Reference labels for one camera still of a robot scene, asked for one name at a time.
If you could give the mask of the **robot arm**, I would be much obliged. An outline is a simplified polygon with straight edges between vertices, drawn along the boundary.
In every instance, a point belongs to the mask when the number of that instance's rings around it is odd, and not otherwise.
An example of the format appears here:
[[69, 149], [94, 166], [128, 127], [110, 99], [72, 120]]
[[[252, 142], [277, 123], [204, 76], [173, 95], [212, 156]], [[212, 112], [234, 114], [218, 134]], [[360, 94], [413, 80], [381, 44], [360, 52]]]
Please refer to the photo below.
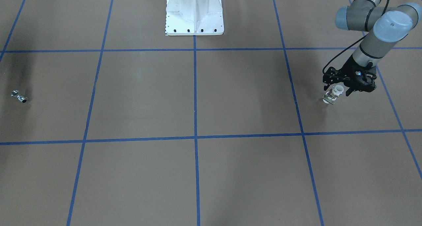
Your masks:
[[405, 3], [390, 8], [382, 0], [353, 0], [336, 13], [336, 27], [367, 34], [357, 40], [356, 50], [344, 65], [336, 69], [325, 65], [322, 72], [324, 91], [335, 99], [342, 93], [372, 92], [376, 89], [376, 67], [387, 53], [421, 23], [421, 6]]

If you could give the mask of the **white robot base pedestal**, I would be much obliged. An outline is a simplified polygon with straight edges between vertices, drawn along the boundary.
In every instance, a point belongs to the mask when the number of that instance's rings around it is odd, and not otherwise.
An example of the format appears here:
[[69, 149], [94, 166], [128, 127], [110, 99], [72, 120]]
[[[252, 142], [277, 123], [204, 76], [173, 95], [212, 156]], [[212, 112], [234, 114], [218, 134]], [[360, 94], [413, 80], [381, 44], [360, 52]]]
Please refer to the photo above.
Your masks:
[[166, 0], [167, 36], [223, 35], [222, 0]]

